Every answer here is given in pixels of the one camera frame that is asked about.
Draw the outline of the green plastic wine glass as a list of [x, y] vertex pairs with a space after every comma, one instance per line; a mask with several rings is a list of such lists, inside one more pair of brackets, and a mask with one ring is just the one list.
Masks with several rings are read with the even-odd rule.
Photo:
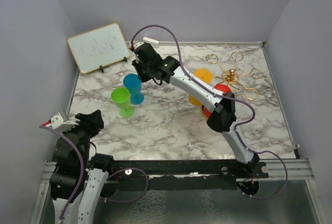
[[119, 87], [112, 91], [111, 99], [119, 108], [123, 118], [130, 118], [134, 114], [134, 107], [131, 105], [131, 95], [127, 88]]

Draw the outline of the blue plastic wine glass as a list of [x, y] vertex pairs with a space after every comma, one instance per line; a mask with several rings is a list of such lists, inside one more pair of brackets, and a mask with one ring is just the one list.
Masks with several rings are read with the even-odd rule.
[[129, 90], [131, 103], [140, 105], [144, 101], [144, 95], [141, 92], [142, 83], [137, 74], [128, 74], [123, 79], [124, 86]]

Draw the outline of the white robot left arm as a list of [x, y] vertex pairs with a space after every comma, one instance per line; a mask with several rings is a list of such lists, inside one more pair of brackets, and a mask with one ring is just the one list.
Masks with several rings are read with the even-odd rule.
[[76, 114], [69, 119], [63, 112], [53, 114], [44, 128], [56, 134], [50, 176], [56, 223], [93, 223], [95, 209], [107, 179], [113, 177], [114, 158], [90, 153], [90, 140], [104, 128], [100, 110]]

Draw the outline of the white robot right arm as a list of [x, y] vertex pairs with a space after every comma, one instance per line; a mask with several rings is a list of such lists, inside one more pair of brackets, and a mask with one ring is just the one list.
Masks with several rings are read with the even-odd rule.
[[207, 125], [213, 131], [221, 133], [231, 147], [238, 162], [238, 171], [242, 177], [250, 178], [257, 172], [259, 156], [250, 150], [237, 126], [234, 94], [223, 93], [203, 82], [186, 69], [181, 61], [168, 56], [161, 58], [152, 45], [143, 43], [137, 48], [131, 47], [135, 54], [132, 62], [141, 82], [159, 80], [178, 87], [197, 99], [209, 112]]

